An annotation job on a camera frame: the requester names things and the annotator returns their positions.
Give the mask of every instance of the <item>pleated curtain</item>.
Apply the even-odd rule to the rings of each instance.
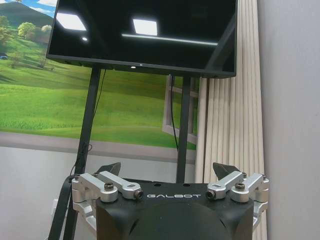
[[[200,80],[195,182],[213,183],[213,163],[264,173],[257,0],[238,0],[237,75]],[[253,232],[267,240],[266,213]]]

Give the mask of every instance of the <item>black metal pole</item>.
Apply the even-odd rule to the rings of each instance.
[[[184,183],[185,175],[186,175],[190,88],[191,88],[191,77],[184,76],[183,83],[182,83],[178,160],[177,160],[177,167],[176,167],[177,183]]]
[[[99,88],[101,68],[93,66],[91,71],[88,94],[84,109],[82,129],[76,156],[74,174],[83,174],[85,172],[88,147],[90,142],[92,125],[94,122],[94,112]],[[73,240],[75,237],[78,213],[73,209],[72,195],[70,195],[68,213],[66,216],[63,240]]]

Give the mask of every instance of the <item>cable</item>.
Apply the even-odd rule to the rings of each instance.
[[[173,89],[175,84],[175,76],[171,75],[171,91],[170,91],[170,110],[171,110],[171,122],[173,127],[173,134],[174,134],[174,140],[175,140],[175,146],[176,150],[179,149],[178,147],[178,141],[177,141],[177,135],[176,135],[176,128],[175,128],[175,120],[174,120],[174,110],[173,110]]]
[[[105,69],[105,70],[104,70],[104,73],[103,73],[102,82],[101,82],[101,86],[100,86],[100,93],[99,93],[99,96],[98,96],[98,100],[96,101],[96,105],[95,105],[95,109],[94,109],[94,113],[93,113],[93,118],[92,118],[92,119],[95,119],[95,116],[96,116],[96,112],[97,112],[97,109],[98,109],[100,97],[101,97],[101,94],[102,94],[102,89],[103,89],[103,86],[104,86],[106,71],[107,71],[107,70]],[[84,151],[85,151],[85,149],[86,149],[86,146],[87,146],[87,144],[84,144],[84,145],[83,145],[83,149],[82,149],[82,151],[81,151],[81,154],[82,154],[82,155],[85,154]],[[89,147],[91,146],[91,148],[88,149],[88,152],[90,152],[90,151],[92,150],[92,145],[89,144],[88,146],[89,146]],[[78,160],[79,160],[79,158],[76,159],[74,165],[72,166],[69,176],[71,176],[72,171],[73,171],[74,168],[76,167],[76,164],[77,164],[77,161],[78,161]]]
[[[107,71],[107,70],[105,69],[105,70],[104,70],[104,73],[103,73],[102,82],[101,82],[101,86],[100,86],[100,93],[99,93],[99,96],[98,96],[98,100],[96,101],[96,105],[95,105],[95,109],[94,109],[94,114],[93,114],[93,119],[95,119],[96,112],[97,112],[97,109],[98,109],[98,105],[99,105],[99,101],[100,101],[102,89],[103,89],[103,86],[104,86],[106,71]]]

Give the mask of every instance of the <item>tv screen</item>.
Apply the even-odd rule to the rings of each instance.
[[[236,75],[237,0],[59,0],[47,57],[176,76]]]

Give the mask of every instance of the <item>hex bolt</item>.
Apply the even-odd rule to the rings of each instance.
[[[238,191],[243,191],[245,190],[246,186],[243,183],[237,183],[235,186],[235,189],[237,189]]]
[[[216,197],[216,193],[212,190],[208,190],[208,191],[206,191],[205,196],[209,200],[214,200]]]
[[[111,191],[113,189],[114,189],[114,184],[112,182],[108,182],[108,183],[104,184],[104,190]]]
[[[138,190],[134,193],[134,198],[136,200],[141,200],[143,198],[143,196],[144,196],[144,191],[142,191],[142,190]]]

